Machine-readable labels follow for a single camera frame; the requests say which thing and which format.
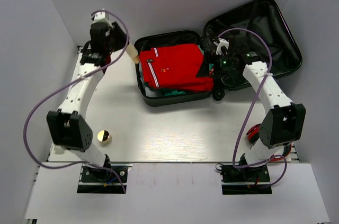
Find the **beige cosmetic tube bottle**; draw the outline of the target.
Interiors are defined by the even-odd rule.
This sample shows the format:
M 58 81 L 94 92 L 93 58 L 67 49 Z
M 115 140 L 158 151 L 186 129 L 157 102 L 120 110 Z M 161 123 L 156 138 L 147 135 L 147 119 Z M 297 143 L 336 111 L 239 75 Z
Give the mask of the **beige cosmetic tube bottle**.
M 130 57 L 130 59 L 135 63 L 139 64 L 140 63 L 140 58 L 138 56 L 138 50 L 132 45 L 131 43 L 128 44 L 126 47 L 126 53 Z

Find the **red black headphones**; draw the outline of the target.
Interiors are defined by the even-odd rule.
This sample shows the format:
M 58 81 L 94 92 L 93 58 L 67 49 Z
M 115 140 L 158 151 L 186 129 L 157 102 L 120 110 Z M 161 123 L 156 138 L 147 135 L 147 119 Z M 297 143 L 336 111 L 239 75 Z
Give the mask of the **red black headphones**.
M 259 135 L 258 135 L 259 128 L 260 128 L 260 124 L 256 124 L 253 127 L 251 127 L 246 133 L 247 140 L 252 145 L 259 139 Z M 292 145 L 284 146 L 282 156 L 284 157 L 289 156 L 291 151 L 292 151 Z

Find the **gold lid cream jar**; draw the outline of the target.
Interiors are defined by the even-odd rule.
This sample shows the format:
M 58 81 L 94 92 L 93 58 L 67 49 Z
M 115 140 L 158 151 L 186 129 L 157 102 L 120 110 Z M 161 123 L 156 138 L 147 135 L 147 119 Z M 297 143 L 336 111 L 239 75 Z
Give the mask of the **gold lid cream jar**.
M 101 145 L 107 145 L 111 142 L 112 137 L 110 133 L 107 130 L 101 130 L 97 134 L 97 139 Z

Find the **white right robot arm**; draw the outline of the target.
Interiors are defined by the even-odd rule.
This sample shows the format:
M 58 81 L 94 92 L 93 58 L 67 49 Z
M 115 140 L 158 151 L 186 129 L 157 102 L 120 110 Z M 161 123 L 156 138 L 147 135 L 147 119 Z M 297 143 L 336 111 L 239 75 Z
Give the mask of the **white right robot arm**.
M 300 139 L 306 109 L 284 94 L 270 73 L 270 64 L 249 48 L 245 37 L 217 38 L 214 44 L 215 51 L 204 53 L 197 77 L 222 79 L 235 72 L 242 73 L 265 110 L 258 139 L 234 165 L 242 179 L 251 181 L 257 177 L 258 167 L 268 163 L 278 150 Z

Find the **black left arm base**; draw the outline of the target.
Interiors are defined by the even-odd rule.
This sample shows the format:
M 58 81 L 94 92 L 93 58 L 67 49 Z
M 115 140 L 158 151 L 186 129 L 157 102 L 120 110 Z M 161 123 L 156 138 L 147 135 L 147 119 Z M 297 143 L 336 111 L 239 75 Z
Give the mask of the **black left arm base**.
M 79 176 L 78 194 L 124 194 L 132 164 L 111 164 L 116 174 L 83 165 Z

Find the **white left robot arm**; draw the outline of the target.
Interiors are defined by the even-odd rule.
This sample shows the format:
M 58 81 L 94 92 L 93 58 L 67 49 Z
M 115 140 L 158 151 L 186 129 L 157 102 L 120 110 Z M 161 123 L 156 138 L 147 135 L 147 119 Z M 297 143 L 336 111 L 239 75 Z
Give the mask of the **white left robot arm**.
M 138 52 L 130 43 L 126 26 L 111 22 L 111 13 L 102 9 L 91 15 L 90 41 L 82 51 L 75 84 L 69 87 L 65 100 L 56 111 L 47 114 L 47 124 L 54 145 L 74 153 L 94 167 L 94 175 L 107 181 L 112 175 L 109 158 L 93 141 L 93 131 L 85 117 L 90 100 L 106 69 L 113 61 L 111 54 L 128 54 L 139 62 Z

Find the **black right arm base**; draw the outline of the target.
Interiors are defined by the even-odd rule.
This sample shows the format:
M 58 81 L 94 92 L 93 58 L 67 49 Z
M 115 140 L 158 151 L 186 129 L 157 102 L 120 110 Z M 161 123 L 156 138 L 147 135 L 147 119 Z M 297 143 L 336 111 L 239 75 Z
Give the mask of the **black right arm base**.
M 217 163 L 215 168 L 221 175 L 223 195 L 264 195 L 272 193 L 269 171 L 266 165 L 236 169 L 233 165 Z

